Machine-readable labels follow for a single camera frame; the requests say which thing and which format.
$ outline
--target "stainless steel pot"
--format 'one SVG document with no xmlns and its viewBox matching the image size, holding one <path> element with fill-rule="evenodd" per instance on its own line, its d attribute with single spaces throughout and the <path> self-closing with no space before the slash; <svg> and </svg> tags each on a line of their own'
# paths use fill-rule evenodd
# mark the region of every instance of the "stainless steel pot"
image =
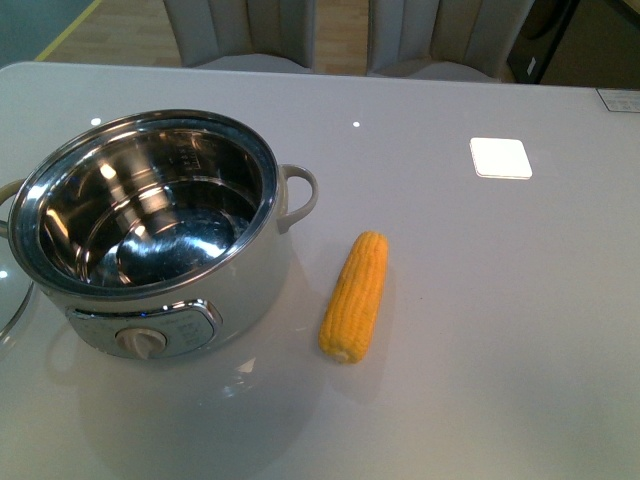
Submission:
<svg viewBox="0 0 640 480">
<path fill-rule="evenodd" d="M 311 198 L 288 212 L 287 179 Z M 318 186 L 247 126 L 164 110 L 94 128 L 51 154 L 0 224 L 22 269 L 106 353 L 160 358 L 256 322 L 288 270 L 291 225 Z"/>
</svg>

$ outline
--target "table surface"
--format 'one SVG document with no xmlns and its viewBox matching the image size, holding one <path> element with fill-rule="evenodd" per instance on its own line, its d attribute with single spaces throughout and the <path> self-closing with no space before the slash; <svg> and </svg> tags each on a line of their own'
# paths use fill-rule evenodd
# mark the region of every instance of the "table surface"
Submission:
<svg viewBox="0 0 640 480">
<path fill-rule="evenodd" d="M 640 477 L 640 114 L 592 89 L 35 63 L 0 71 L 0 103 L 2 184 L 94 118 L 195 108 L 320 185 L 275 304 L 218 351 L 109 357 L 37 292 L 0 349 L 3 479 Z M 521 140 L 531 179 L 477 176 L 473 137 Z M 316 335 L 367 229 L 386 289 L 341 366 Z"/>
</svg>

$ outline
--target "pot rim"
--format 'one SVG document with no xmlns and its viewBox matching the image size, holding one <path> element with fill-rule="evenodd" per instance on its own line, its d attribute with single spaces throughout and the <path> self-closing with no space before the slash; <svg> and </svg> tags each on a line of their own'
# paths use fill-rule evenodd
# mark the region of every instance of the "pot rim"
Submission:
<svg viewBox="0 0 640 480">
<path fill-rule="evenodd" d="M 105 287 L 86 283 L 64 273 L 48 259 L 40 242 L 40 220 L 46 210 L 47 195 L 69 173 L 69 167 L 81 163 L 92 148 L 105 142 L 118 141 L 118 137 L 123 138 L 123 133 L 148 132 L 153 127 L 158 130 L 179 127 L 182 130 L 218 134 L 255 162 L 263 189 L 249 227 L 213 262 L 161 282 L 131 287 Z M 277 162 L 266 141 L 253 129 L 232 118 L 188 109 L 154 110 L 120 117 L 69 140 L 31 172 L 11 206 L 8 221 L 9 245 L 21 268 L 36 283 L 50 291 L 95 301 L 127 301 L 166 294 L 220 270 L 252 243 L 276 214 L 277 199 L 282 189 L 279 177 Z"/>
</svg>

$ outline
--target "yellow corn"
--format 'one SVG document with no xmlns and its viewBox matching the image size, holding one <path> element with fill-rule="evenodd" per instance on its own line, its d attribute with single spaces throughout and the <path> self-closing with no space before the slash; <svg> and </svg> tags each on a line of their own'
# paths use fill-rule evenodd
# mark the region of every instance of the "yellow corn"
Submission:
<svg viewBox="0 0 640 480">
<path fill-rule="evenodd" d="M 357 363 L 369 349 L 378 316 L 389 243 L 377 232 L 356 239 L 318 334 L 320 349 L 340 363 Z"/>
</svg>

